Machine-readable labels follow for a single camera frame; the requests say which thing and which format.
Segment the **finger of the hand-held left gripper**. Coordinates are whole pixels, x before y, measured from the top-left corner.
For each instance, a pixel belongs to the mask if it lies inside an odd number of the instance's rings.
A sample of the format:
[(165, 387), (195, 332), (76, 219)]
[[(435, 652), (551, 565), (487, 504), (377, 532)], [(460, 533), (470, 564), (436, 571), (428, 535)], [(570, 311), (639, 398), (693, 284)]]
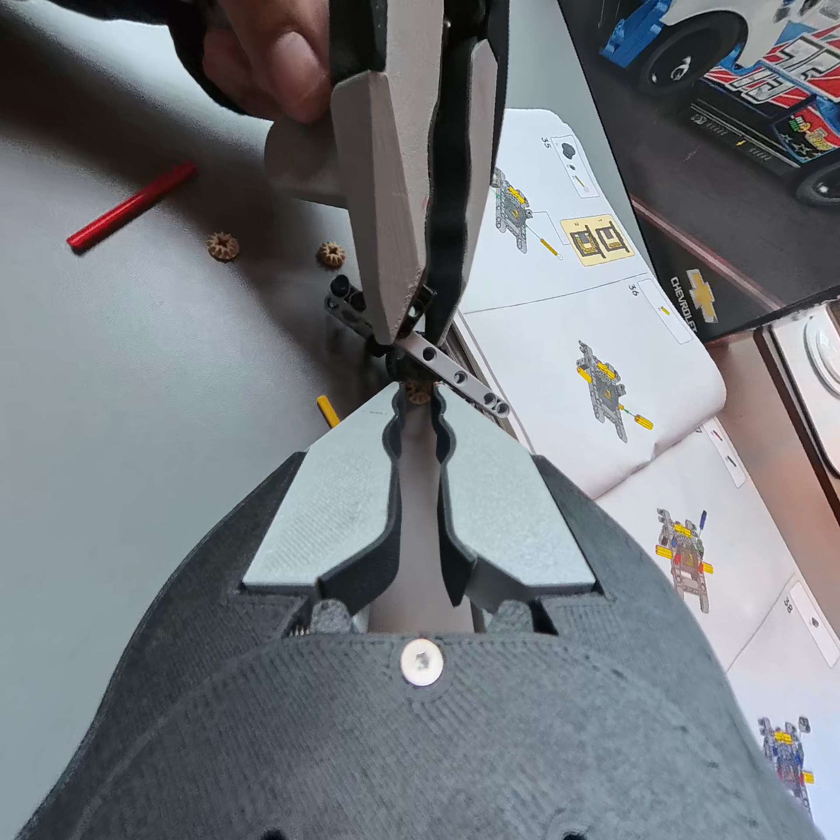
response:
[(489, 192), (497, 60), (486, 39), (447, 47), (432, 138), (425, 334), (444, 337), (463, 297)]
[(330, 112), (368, 318), (392, 344), (427, 264), (444, 3), (331, 1)]

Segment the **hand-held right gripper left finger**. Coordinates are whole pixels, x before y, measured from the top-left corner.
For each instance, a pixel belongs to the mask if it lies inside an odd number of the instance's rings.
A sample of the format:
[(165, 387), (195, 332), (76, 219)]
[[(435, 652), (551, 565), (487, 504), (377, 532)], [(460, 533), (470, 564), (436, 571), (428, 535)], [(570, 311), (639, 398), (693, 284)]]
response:
[(351, 615), (399, 565), (403, 394), (387, 385), (312, 444), (242, 584), (249, 592), (337, 600)]

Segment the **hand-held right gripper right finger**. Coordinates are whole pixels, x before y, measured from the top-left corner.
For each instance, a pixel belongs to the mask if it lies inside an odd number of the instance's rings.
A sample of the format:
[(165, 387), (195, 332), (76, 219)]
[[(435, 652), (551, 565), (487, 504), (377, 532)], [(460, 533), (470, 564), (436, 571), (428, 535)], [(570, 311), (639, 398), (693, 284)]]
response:
[(434, 388), (437, 522), (448, 598), (479, 608), (592, 592), (596, 578), (529, 450)]

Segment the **grey lego gear frame assembly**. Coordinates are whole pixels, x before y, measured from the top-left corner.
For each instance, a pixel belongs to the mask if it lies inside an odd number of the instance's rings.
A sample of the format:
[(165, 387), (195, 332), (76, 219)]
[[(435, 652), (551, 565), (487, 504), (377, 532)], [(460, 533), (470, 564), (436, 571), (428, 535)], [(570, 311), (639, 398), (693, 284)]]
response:
[(354, 287), (347, 276), (332, 278), (324, 300), (326, 311), (362, 337), (365, 351), (375, 358), (385, 358), (391, 378), (445, 382), (479, 409), (498, 418), (506, 418), (509, 405), (467, 368), (444, 350), (430, 343), (417, 331), (417, 325), (434, 301), (435, 293), (420, 287), (392, 344), (379, 343), (368, 318), (363, 291)]

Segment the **white lego instruction booklet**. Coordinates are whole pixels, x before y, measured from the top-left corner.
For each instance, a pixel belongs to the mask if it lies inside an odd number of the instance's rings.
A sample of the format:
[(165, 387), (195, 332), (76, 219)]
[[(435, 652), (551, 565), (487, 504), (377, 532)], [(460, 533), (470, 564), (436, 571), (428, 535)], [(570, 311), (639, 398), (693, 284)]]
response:
[(774, 776), (838, 838), (838, 637), (716, 416), (717, 366), (551, 111), (507, 110), (455, 324), (515, 435), (652, 559)]

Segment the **black lego set box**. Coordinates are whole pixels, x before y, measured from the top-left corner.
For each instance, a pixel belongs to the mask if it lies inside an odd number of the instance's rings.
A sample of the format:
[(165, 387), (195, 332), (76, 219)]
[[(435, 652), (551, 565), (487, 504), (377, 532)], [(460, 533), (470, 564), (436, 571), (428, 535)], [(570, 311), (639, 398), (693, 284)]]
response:
[(559, 2), (655, 274), (701, 341), (838, 288), (838, 2)]

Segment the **red lego axle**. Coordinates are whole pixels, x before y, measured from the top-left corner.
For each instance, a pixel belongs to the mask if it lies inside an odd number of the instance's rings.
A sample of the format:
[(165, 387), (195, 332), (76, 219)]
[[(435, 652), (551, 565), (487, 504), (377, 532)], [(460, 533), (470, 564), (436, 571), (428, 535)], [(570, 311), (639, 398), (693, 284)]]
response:
[(66, 239), (70, 249), (80, 255), (87, 252), (103, 239), (143, 214), (168, 193), (197, 174), (192, 161), (181, 163), (144, 185), (121, 204), (97, 217)]

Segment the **person's left hand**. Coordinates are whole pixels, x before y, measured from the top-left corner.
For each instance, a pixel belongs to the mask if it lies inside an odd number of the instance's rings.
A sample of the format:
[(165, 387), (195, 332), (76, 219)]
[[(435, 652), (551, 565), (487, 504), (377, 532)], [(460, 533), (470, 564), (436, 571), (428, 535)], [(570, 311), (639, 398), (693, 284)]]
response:
[(203, 42), (206, 77), (246, 114), (319, 121), (329, 110), (329, 2), (221, 1)]

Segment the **white plastic panel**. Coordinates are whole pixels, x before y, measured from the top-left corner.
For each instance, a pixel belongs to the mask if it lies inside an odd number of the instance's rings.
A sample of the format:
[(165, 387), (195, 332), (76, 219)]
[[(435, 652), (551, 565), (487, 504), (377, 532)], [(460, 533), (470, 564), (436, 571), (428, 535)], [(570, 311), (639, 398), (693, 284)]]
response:
[(839, 302), (776, 320), (770, 335), (815, 447), (839, 476)]

